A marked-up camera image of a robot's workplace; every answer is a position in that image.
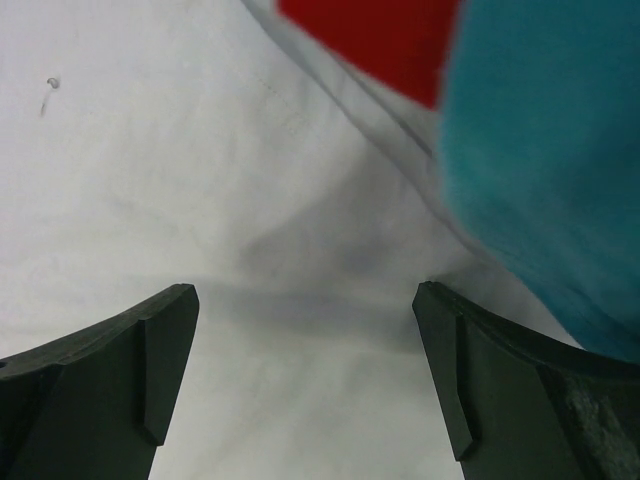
teal fabric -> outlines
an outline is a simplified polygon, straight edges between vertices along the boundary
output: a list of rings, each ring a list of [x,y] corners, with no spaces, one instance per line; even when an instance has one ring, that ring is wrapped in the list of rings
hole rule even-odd
[[[445,200],[587,350],[640,363],[640,2],[471,0]]]

black plastic part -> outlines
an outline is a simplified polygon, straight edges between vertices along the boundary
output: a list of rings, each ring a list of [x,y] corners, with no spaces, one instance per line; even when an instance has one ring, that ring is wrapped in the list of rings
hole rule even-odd
[[[164,443],[198,317],[174,285],[0,360],[0,479],[143,480]]]
[[[639,480],[640,366],[557,342],[441,284],[413,304],[467,480]]]

blue fleece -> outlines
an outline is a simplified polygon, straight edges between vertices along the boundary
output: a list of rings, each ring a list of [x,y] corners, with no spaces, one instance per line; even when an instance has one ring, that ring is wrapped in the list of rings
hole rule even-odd
[[[470,0],[445,200],[587,350],[640,363],[640,1]]]

red fabric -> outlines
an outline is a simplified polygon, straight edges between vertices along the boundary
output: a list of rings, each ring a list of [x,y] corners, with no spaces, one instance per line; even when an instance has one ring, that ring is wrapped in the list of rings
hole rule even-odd
[[[279,0],[279,7],[361,70],[434,108],[460,1]]]

white cloth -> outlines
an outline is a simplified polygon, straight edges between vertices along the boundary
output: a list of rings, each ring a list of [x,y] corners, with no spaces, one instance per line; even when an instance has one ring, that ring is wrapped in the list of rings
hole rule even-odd
[[[0,3],[0,357],[194,283],[154,480],[458,478],[417,284],[561,335],[425,206],[420,142],[316,68],[237,0]]]

